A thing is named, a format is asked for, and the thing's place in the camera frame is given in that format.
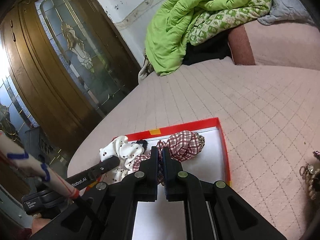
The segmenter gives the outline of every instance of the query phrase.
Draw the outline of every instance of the jewelry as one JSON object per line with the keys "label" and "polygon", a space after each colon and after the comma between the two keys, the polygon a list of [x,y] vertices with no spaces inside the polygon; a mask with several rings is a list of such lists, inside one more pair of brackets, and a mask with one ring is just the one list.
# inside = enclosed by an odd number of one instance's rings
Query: jewelry
{"label": "jewelry", "polygon": [[314,183],[319,183],[319,179],[316,177],[318,174],[320,174],[320,169],[314,169],[312,165],[309,165],[307,163],[305,166],[300,167],[299,170],[300,176],[306,181],[306,183],[309,185],[308,191],[309,191],[309,197],[312,200],[315,200],[317,192],[314,187]]}
{"label": "jewelry", "polygon": [[314,151],[313,155],[320,161],[320,151]]}

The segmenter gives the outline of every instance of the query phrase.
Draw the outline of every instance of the black cloth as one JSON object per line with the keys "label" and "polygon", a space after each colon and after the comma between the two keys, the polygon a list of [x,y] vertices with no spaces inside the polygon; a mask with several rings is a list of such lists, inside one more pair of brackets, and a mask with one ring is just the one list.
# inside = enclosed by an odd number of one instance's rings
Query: black cloth
{"label": "black cloth", "polygon": [[225,30],[198,46],[192,46],[190,43],[187,43],[186,55],[183,58],[182,64],[191,65],[209,59],[231,57],[231,50],[228,46],[228,34],[229,30]]}

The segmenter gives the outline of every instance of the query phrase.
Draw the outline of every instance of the green comforter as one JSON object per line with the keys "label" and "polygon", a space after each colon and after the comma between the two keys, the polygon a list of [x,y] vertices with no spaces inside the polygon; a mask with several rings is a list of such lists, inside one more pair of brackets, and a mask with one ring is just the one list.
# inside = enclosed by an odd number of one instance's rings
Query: green comforter
{"label": "green comforter", "polygon": [[267,14],[270,7],[271,0],[167,0],[147,28],[148,60],[157,74],[170,74],[180,67],[188,39],[192,44],[200,44],[222,30],[255,19],[255,15]]}

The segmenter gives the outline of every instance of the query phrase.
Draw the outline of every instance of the red plaid fabric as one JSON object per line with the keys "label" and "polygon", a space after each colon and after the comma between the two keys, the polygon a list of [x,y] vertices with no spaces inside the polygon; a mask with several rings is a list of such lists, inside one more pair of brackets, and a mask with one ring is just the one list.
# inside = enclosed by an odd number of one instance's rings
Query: red plaid fabric
{"label": "red plaid fabric", "polygon": [[179,162],[190,160],[201,150],[198,137],[190,131],[171,135],[167,141],[172,159]]}
{"label": "red plaid fabric", "polygon": [[[169,147],[171,158],[179,162],[190,160],[195,157],[201,151],[201,145],[198,137],[195,133],[190,131],[182,131],[171,135],[165,143],[164,141],[158,141],[158,183],[164,183],[163,177],[163,159],[162,149],[163,147]],[[149,155],[138,155],[133,161],[133,171],[138,171],[140,163],[150,158],[151,150]]]}

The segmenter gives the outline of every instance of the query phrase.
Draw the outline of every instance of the decorative wall border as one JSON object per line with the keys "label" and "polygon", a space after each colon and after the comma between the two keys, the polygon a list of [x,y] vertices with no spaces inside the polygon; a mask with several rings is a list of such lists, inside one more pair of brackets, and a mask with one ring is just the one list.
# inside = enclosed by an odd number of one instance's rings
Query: decorative wall border
{"label": "decorative wall border", "polygon": [[136,21],[141,15],[148,11],[151,7],[160,3],[163,0],[144,0],[139,4],[126,18],[121,22],[117,22],[114,25],[118,30],[123,30]]}

